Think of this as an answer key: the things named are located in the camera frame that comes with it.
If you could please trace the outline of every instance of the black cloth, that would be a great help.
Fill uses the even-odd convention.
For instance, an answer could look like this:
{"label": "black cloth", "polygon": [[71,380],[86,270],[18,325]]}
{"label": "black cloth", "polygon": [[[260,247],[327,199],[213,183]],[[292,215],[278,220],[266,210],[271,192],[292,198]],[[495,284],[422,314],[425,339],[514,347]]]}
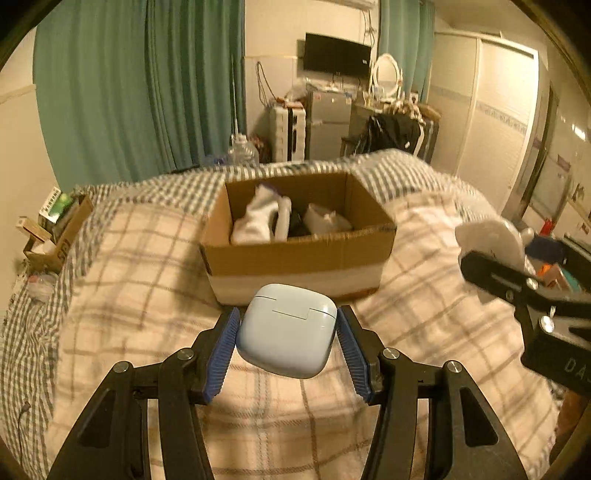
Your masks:
{"label": "black cloth", "polygon": [[369,118],[355,153],[371,153],[387,148],[397,148],[414,154],[420,137],[421,127],[417,120],[403,113],[378,113]]}

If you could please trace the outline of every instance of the sliding door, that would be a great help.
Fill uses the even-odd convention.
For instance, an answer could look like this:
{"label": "sliding door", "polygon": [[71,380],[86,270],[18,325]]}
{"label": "sliding door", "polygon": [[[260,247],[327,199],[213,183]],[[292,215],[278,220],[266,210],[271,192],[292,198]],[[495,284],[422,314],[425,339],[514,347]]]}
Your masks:
{"label": "sliding door", "polygon": [[480,190],[500,213],[530,140],[538,93],[538,59],[479,40],[476,105],[457,176]]}
{"label": "sliding door", "polygon": [[431,166],[455,174],[470,122],[478,71],[478,39],[435,34],[429,105],[441,112]]}

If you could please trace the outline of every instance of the television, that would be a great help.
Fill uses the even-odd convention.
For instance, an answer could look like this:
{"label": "television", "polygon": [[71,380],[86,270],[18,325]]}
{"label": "television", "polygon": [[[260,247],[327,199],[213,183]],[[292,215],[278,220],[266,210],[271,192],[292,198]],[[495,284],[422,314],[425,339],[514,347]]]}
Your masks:
{"label": "television", "polygon": [[306,34],[304,70],[367,78],[371,47],[325,35]]}

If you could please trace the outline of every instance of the refrigerator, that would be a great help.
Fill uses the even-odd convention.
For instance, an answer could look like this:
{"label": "refrigerator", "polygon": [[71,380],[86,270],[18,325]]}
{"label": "refrigerator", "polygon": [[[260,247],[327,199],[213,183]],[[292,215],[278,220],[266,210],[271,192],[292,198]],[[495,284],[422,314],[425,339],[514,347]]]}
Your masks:
{"label": "refrigerator", "polygon": [[349,135],[352,98],[342,92],[312,90],[306,105],[306,160],[334,160]]}

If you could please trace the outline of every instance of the suitcase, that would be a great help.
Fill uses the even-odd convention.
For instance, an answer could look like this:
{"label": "suitcase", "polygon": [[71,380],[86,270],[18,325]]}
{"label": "suitcase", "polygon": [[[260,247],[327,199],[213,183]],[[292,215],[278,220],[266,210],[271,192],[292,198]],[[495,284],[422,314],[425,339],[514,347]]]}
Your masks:
{"label": "suitcase", "polygon": [[303,161],[306,150],[306,111],[302,108],[273,107],[269,137],[273,162]]}

